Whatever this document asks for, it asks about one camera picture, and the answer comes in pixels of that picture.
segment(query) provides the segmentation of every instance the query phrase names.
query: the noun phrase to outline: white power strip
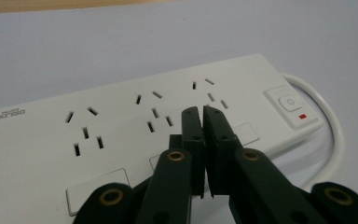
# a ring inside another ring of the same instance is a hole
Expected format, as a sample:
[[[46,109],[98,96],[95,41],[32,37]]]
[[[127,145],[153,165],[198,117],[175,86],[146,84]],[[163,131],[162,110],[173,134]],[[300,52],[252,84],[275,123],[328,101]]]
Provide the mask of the white power strip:
[[[72,223],[94,189],[135,187],[194,105],[268,155],[323,125],[260,54],[1,108],[0,223]]]

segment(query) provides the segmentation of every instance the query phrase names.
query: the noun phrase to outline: power cord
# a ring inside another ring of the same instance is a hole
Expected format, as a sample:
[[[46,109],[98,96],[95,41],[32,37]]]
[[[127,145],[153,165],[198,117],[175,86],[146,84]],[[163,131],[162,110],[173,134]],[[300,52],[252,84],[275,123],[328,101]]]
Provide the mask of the power cord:
[[[299,77],[295,77],[288,74],[283,74],[284,78],[294,86],[299,87],[306,94],[308,94],[316,104],[322,109],[324,115],[330,123],[331,130],[333,132],[334,147],[333,154],[325,167],[315,176],[313,176],[308,182],[302,186],[303,190],[310,191],[312,186],[316,183],[328,181],[333,174],[338,170],[345,157],[345,138],[342,132],[341,125],[333,109],[324,98],[317,92],[309,83]]]

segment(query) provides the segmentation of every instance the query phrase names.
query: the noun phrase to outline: brand logo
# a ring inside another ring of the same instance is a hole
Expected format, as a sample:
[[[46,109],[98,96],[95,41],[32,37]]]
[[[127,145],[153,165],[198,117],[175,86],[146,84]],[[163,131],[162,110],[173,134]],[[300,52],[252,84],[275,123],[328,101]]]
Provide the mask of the brand logo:
[[[20,110],[20,109],[12,109],[12,110],[8,110],[8,111],[4,111],[2,112],[2,114],[0,115],[0,119],[7,119],[7,118],[11,118],[14,116],[18,116],[18,115],[22,115],[25,114],[25,110]]]

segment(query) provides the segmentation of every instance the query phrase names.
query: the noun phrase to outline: red indicator light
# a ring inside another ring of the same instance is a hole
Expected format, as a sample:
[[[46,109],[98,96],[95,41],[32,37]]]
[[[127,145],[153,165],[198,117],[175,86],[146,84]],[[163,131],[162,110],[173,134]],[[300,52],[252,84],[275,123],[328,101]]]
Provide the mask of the red indicator light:
[[[300,116],[298,116],[300,119],[305,119],[306,117],[307,117],[307,115],[305,115],[305,114],[302,114],[302,115],[300,115]]]

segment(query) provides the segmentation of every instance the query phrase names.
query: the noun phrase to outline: white table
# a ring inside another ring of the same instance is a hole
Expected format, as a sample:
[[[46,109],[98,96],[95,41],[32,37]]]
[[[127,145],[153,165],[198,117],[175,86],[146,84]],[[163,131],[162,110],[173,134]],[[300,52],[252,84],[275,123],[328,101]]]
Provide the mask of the white table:
[[[252,53],[304,78],[333,107],[347,157],[332,181],[358,192],[358,1],[183,0],[0,14],[0,107]],[[330,148],[321,135],[300,148]],[[303,162],[312,169],[321,155],[276,162],[297,183]],[[194,207],[194,223],[231,220],[225,198]]]

